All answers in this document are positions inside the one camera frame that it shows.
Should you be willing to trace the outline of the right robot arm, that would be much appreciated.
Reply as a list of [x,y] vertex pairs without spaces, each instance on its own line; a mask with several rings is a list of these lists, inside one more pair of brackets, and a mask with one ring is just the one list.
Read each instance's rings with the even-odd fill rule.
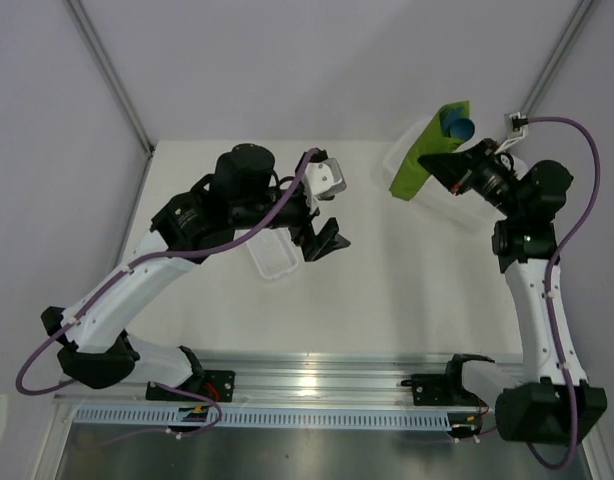
[[457,153],[424,155],[419,164],[450,193],[473,191],[503,215],[492,251],[518,319],[523,378],[506,375],[487,356],[456,354],[443,389],[455,403],[472,397],[493,409],[499,435],[526,444],[578,445],[607,409],[577,358],[560,293],[554,219],[573,182],[554,160],[518,175],[510,156],[486,139]]

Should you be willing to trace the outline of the green paper napkin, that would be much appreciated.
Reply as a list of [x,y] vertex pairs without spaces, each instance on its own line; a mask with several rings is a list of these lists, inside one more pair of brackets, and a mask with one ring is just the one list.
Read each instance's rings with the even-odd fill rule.
[[449,154],[475,133],[468,100],[443,105],[433,117],[410,127],[388,150],[383,160],[390,174],[388,191],[396,199],[412,200],[430,174],[419,163],[422,157]]

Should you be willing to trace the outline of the dark blue plastic spoon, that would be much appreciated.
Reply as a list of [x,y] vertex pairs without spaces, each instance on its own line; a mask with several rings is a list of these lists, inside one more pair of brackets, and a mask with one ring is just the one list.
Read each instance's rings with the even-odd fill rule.
[[463,106],[445,108],[439,114],[441,133],[448,138],[466,142],[475,132],[475,125]]

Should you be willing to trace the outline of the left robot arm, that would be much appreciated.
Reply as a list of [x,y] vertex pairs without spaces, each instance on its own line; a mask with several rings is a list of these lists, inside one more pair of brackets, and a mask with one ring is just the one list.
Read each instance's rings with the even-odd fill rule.
[[141,340],[128,333],[130,322],[174,281],[264,230],[287,230],[307,262],[349,247],[336,219],[313,228],[319,202],[345,188],[338,161],[318,148],[305,152],[284,178],[263,146],[239,144],[221,154],[212,173],[155,214],[128,260],[92,293],[42,313],[47,333],[62,346],[63,373],[92,389],[143,382],[150,400],[196,398],[207,375],[192,349]]

